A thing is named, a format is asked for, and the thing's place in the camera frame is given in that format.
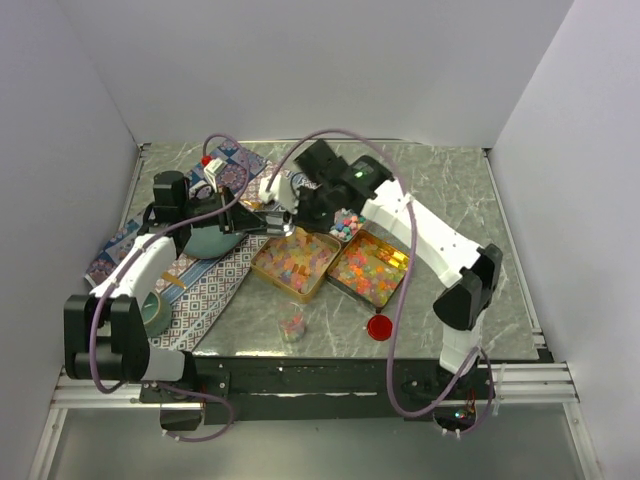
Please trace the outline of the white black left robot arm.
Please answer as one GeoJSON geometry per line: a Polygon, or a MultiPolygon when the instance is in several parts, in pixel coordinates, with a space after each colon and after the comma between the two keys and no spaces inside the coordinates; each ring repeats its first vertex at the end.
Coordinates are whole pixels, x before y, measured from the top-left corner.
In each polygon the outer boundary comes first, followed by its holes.
{"type": "Polygon", "coordinates": [[[178,171],[155,176],[152,212],[125,259],[90,293],[72,295],[64,305],[64,367],[72,379],[163,381],[174,400],[198,392],[199,377],[189,353],[150,345],[141,309],[161,274],[184,250],[195,228],[215,226],[223,234],[257,232],[267,225],[264,211],[251,211],[228,188],[206,199],[189,195],[178,171]]]}

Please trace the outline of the metal scoop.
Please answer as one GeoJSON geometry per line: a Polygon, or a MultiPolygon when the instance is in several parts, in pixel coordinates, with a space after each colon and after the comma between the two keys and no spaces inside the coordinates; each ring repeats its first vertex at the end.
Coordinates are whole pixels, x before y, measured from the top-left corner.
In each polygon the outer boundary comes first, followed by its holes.
{"type": "Polygon", "coordinates": [[[256,211],[260,225],[254,230],[256,235],[288,237],[295,231],[293,217],[286,210],[256,211]]]}

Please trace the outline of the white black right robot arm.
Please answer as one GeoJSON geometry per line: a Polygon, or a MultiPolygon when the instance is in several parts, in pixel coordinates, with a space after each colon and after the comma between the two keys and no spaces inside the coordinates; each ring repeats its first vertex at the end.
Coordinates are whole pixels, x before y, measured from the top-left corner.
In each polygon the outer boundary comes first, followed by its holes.
{"type": "Polygon", "coordinates": [[[460,398],[473,385],[471,370],[479,356],[484,312],[496,290],[503,253],[484,247],[447,225],[410,194],[378,160],[363,155],[349,164],[324,140],[317,140],[294,159],[315,189],[299,193],[299,224],[326,231],[322,218],[345,208],[385,229],[410,248],[436,274],[444,291],[433,304],[443,323],[438,387],[449,398],[460,398]]]}

